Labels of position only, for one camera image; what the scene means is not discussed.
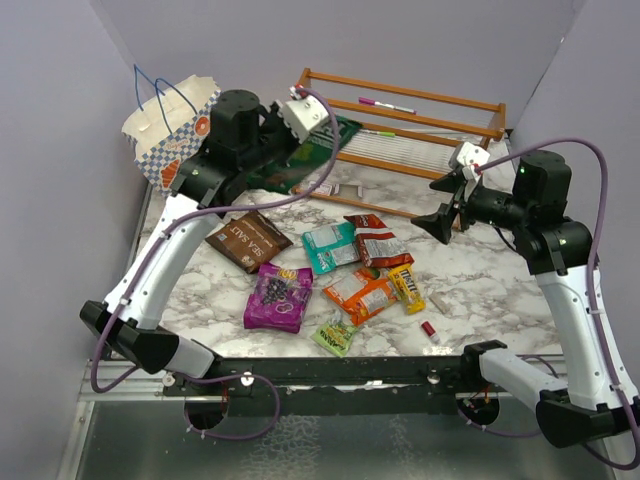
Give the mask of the green snack bag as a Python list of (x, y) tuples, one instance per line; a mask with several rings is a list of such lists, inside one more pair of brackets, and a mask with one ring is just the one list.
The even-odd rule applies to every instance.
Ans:
[(247, 180), (248, 188), (280, 194), (289, 193), (329, 161), (333, 145), (333, 130), (328, 122), (315, 130), (286, 162), (273, 161), (252, 173)]

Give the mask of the checkered paper bag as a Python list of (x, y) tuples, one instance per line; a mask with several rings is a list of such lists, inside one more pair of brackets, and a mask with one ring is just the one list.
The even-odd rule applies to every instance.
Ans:
[(135, 165), (167, 197), (179, 167), (197, 153), (209, 134), (210, 113), (221, 90), (211, 77), (191, 75), (172, 84), (162, 78), (153, 80), (135, 67), (134, 85), (141, 79), (154, 88), (154, 96), (138, 103), (121, 132), (134, 148)]

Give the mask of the red chip bag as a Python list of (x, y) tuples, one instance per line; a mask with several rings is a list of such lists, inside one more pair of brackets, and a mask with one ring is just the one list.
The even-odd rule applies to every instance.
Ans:
[(344, 219), (354, 227), (356, 248), (365, 267), (395, 268), (414, 263), (405, 244), (377, 215), (350, 215)]

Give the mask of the brown sea salt snack bag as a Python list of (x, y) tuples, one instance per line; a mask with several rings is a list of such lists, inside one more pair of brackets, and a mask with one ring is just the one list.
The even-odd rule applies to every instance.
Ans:
[(276, 225), (259, 211), (229, 221), (205, 239), (206, 243), (248, 274), (293, 245)]

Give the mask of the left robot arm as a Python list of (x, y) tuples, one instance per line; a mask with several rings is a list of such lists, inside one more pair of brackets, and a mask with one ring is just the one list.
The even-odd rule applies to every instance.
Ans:
[(88, 300), (84, 324), (148, 373), (186, 375), (195, 392), (220, 385), (214, 352), (161, 327), (167, 301), (205, 237), (248, 188), (248, 176), (271, 161), (284, 163), (308, 133), (294, 117), (296, 101), (261, 105), (247, 90), (223, 92), (199, 149), (183, 160), (170, 184), (160, 221), (129, 271), (102, 301)]

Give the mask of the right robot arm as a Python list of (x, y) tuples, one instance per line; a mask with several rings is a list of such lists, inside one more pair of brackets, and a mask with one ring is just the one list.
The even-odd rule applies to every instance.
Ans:
[(518, 358), (499, 341), (468, 345), (461, 383), (481, 391), (496, 384), (535, 413), (546, 440), (557, 448), (616, 436), (639, 423), (639, 392), (624, 369), (591, 265), (594, 240), (582, 223), (565, 216), (571, 169), (560, 155), (537, 150), (521, 156), (511, 192), (484, 186), (479, 168), (489, 154), (465, 142), (449, 160), (450, 172), (434, 190), (452, 198), (413, 219), (443, 244), (452, 225), (476, 222), (510, 231), (516, 252), (543, 292), (556, 325), (566, 380)]

